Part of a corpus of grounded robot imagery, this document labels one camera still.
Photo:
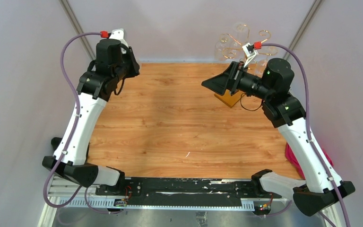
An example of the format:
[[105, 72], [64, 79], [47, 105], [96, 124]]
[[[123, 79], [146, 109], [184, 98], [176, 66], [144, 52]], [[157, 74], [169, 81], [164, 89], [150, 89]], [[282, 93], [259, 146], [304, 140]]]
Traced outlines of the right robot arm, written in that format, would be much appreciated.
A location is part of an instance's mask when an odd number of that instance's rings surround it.
[[251, 191], [260, 198], [272, 192], [292, 200], [302, 214], [310, 217], [337, 203], [339, 197], [352, 194], [355, 187], [337, 174], [307, 129], [305, 109], [289, 92], [293, 78], [290, 63], [281, 58], [269, 60], [261, 77], [233, 61], [223, 73], [204, 80], [202, 86], [219, 95], [241, 91], [262, 100], [264, 115], [292, 149], [304, 179], [265, 169], [252, 175]]

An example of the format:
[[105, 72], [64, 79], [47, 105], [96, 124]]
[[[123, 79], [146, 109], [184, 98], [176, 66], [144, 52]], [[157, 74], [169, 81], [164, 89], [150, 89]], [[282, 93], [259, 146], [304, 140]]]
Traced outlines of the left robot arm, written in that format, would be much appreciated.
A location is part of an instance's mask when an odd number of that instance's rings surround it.
[[55, 170], [62, 178], [89, 187], [107, 185], [114, 195], [125, 192], [124, 173], [118, 169], [86, 162], [89, 142], [98, 117], [112, 94], [118, 95], [125, 79], [139, 75], [134, 52], [123, 39], [102, 39], [96, 45], [96, 59], [80, 77], [78, 99], [62, 139], [55, 138], [57, 148], [45, 156], [42, 165]]

